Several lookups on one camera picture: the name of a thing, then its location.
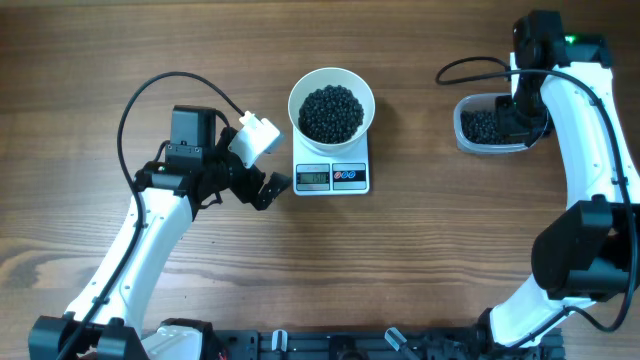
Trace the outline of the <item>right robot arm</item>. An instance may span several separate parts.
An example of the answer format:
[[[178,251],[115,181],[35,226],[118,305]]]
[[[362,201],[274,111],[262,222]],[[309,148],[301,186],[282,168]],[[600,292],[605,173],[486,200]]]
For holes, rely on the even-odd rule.
[[[490,311],[492,340],[532,347],[572,314],[613,332],[639,285],[639,174],[613,100],[606,41],[565,32],[556,11],[533,10],[514,24],[513,44],[514,107],[553,121],[567,205],[537,236],[529,278]]]

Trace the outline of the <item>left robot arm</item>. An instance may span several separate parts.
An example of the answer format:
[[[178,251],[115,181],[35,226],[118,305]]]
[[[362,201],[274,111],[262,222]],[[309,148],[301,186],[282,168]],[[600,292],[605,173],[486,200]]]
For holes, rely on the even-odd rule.
[[[170,253],[197,213],[231,190],[265,210],[292,181],[255,165],[282,141],[268,119],[246,111],[241,129],[214,108],[176,106],[169,140],[132,182],[128,215],[89,284],[60,317],[39,317],[28,337],[33,359],[222,359],[209,322],[170,318],[149,336],[142,323]]]

